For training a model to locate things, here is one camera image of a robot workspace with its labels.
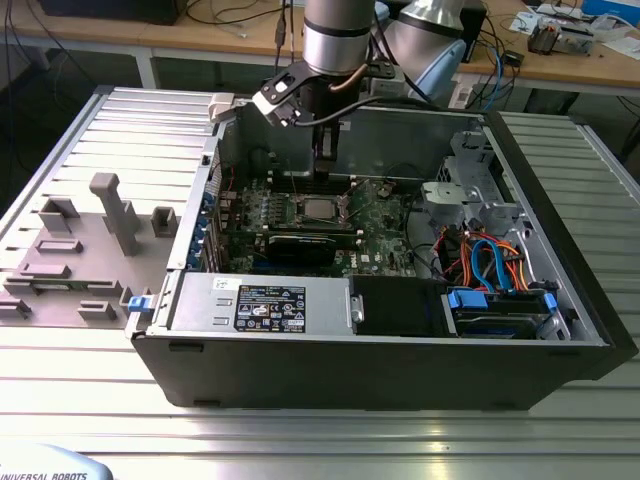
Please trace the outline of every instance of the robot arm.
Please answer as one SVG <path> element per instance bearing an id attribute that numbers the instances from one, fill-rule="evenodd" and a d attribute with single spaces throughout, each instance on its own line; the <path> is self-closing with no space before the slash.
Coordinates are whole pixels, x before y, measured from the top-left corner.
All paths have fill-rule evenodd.
<path id="1" fill-rule="evenodd" d="M 464 53 L 460 10 L 463 0 L 414 0 L 385 33 L 382 54 L 425 93 L 451 79 Z M 314 119 L 358 101 L 365 76 L 393 76 L 367 65 L 375 0 L 308 0 L 304 18 L 303 61 L 265 83 L 253 101 L 272 125 L 295 125 L 301 110 Z M 326 178 L 336 161 L 339 120 L 314 127 L 316 177 Z"/>

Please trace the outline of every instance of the power supply label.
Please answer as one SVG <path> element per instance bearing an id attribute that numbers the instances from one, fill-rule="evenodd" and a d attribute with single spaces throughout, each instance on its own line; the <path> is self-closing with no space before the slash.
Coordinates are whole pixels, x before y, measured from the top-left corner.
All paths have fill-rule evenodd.
<path id="1" fill-rule="evenodd" d="M 304 333 L 304 287 L 240 285 L 234 327 L 239 332 Z"/>

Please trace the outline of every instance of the wooden table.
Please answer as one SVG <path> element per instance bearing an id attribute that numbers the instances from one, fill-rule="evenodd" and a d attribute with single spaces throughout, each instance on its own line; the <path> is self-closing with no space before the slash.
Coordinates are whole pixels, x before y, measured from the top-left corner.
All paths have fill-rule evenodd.
<path id="1" fill-rule="evenodd" d="M 520 0 L 486 0 L 489 18 L 506 48 L 525 56 L 517 85 L 525 88 L 564 90 L 604 95 L 640 96 L 640 61 L 596 44 L 590 56 L 553 53 L 538 55 L 527 50 L 527 35 L 508 30 L 518 12 L 526 11 Z M 485 21 L 483 30 L 491 31 Z M 489 35 L 483 36 L 493 42 Z M 455 80 L 458 88 L 452 103 L 464 101 L 473 85 L 484 82 L 494 66 L 486 49 L 478 45 L 471 63 L 462 64 Z"/>
<path id="2" fill-rule="evenodd" d="M 13 23 L 20 42 L 39 48 L 56 47 L 26 8 L 26 0 L 14 0 Z M 183 16 L 173 26 L 151 25 L 142 22 L 97 20 L 44 15 L 36 0 L 30 0 L 38 17 L 49 31 L 70 50 L 108 52 L 133 56 L 138 64 L 142 85 L 159 86 L 152 59 L 156 57 L 184 58 L 215 62 L 273 65 L 275 56 L 274 30 L 278 18 L 272 13 L 243 22 L 242 28 L 203 25 Z M 237 6 L 237 0 L 214 0 L 216 10 Z M 566 90 L 609 95 L 640 96 L 640 62 L 621 55 L 602 45 L 596 45 L 590 57 L 553 54 L 535 55 L 527 52 L 526 36 L 509 32 L 509 15 L 523 11 L 520 0 L 486 0 L 496 32 L 507 48 L 525 54 L 517 85 L 528 88 Z M 223 14 L 234 20 L 278 7 L 279 0 L 260 0 L 246 10 Z M 0 0 L 4 12 L 6 0 Z M 207 0 L 192 11 L 193 15 L 211 20 Z M 302 54 L 303 10 L 294 9 L 295 55 Z M 16 43 L 10 35 L 10 43 Z M 289 40 L 282 50 L 281 65 L 290 58 Z M 463 64 L 454 79 L 459 85 L 453 103 L 463 97 L 470 86 L 484 82 L 493 72 L 493 64 L 485 49 L 478 46 L 473 61 Z"/>

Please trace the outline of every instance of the motherboard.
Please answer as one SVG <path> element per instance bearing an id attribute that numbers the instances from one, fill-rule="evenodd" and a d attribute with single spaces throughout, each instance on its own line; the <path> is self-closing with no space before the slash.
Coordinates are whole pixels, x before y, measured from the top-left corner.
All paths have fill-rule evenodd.
<path id="1" fill-rule="evenodd" d="M 223 192 L 212 222 L 221 246 L 220 271 L 415 276 L 404 234 L 410 198 L 396 190 L 390 180 L 319 187 L 283 176 Z"/>

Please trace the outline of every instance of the computer tower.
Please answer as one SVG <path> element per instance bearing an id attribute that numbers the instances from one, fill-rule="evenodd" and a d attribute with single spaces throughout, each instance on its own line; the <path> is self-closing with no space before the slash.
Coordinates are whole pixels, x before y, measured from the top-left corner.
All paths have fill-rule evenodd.
<path id="1" fill-rule="evenodd" d="M 460 12 L 460 21 L 464 27 L 461 38 L 467 44 L 467 49 L 462 57 L 463 63 L 471 61 L 471 55 L 473 55 L 473 49 L 480 36 L 480 30 L 486 16 L 487 9 L 481 0 L 466 0 Z"/>
<path id="2" fill-rule="evenodd" d="M 188 0 L 39 0 L 44 13 L 57 17 L 135 20 L 173 25 Z"/>

